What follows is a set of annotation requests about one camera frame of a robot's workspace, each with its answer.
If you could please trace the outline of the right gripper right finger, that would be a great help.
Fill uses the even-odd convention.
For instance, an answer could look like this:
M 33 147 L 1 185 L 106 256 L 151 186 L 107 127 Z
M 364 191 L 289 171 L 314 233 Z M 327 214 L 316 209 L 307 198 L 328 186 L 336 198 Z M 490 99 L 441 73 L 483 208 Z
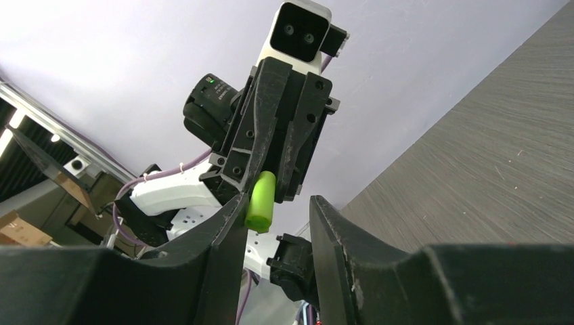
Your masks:
M 391 246 L 312 196 L 324 324 L 572 324 L 570 244 Z

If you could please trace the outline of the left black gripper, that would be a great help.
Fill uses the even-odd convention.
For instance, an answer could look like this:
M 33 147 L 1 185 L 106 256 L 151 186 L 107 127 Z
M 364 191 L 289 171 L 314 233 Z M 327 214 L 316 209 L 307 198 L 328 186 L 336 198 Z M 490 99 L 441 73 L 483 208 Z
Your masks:
M 253 190 L 259 174 L 275 175 L 275 202 L 301 192 L 326 118 L 338 101 L 332 82 L 265 58 L 243 89 L 213 74 L 198 84 L 198 137 L 214 157 L 200 181 L 220 203 Z

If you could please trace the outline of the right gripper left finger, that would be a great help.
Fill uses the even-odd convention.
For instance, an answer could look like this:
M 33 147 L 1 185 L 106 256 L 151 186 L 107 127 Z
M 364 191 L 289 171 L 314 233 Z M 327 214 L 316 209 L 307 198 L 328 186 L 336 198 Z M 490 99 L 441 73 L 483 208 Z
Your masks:
M 1 248 L 2 324 L 233 324 L 247 194 L 132 260 L 96 246 Z

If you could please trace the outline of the green pen cap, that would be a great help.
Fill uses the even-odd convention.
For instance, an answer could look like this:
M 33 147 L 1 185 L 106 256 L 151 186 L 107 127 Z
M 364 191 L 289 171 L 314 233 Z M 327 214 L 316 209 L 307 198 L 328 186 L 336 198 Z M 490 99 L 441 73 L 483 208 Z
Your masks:
M 267 233 L 271 227 L 275 204 L 275 183 L 276 177 L 272 172 L 262 171 L 252 191 L 244 223 L 248 229 L 258 234 Z

